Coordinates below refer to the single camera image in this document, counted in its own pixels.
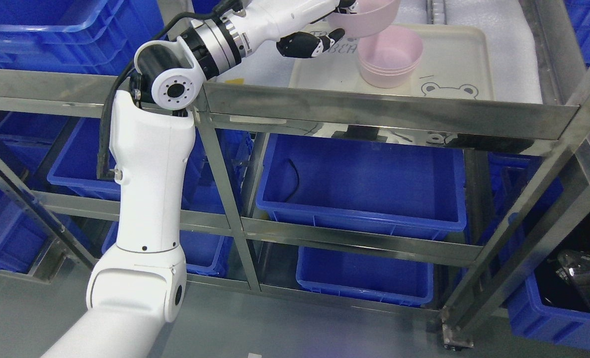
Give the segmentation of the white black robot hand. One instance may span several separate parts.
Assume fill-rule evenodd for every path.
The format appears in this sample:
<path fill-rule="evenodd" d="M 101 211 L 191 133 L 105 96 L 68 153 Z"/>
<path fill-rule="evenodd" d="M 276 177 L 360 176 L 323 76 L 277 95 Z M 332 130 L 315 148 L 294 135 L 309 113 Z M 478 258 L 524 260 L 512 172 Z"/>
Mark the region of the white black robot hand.
<path fill-rule="evenodd" d="M 308 59 L 332 48 L 345 30 L 315 36 L 304 27 L 329 14 L 357 14 L 359 10 L 356 0 L 252 0 L 244 16 L 233 14 L 229 20 L 242 39 L 246 57 L 263 43 L 273 42 L 283 57 Z"/>

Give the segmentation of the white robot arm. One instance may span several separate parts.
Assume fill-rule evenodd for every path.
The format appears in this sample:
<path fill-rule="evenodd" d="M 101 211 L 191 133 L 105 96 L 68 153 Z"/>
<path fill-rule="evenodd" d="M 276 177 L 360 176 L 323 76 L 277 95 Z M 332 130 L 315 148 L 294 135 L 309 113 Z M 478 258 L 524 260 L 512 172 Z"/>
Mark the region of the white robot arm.
<path fill-rule="evenodd" d="M 195 143 L 193 116 L 183 110 L 207 77 L 188 44 L 162 36 L 181 19 L 216 20 L 242 8 L 239 0 L 222 0 L 209 14 L 177 14 L 113 82 L 102 109 L 110 134 L 99 140 L 97 176 L 108 177 L 110 150 L 121 190 L 117 240 L 91 272 L 87 311 L 45 358 L 145 358 L 176 319 L 186 286 L 181 193 Z"/>

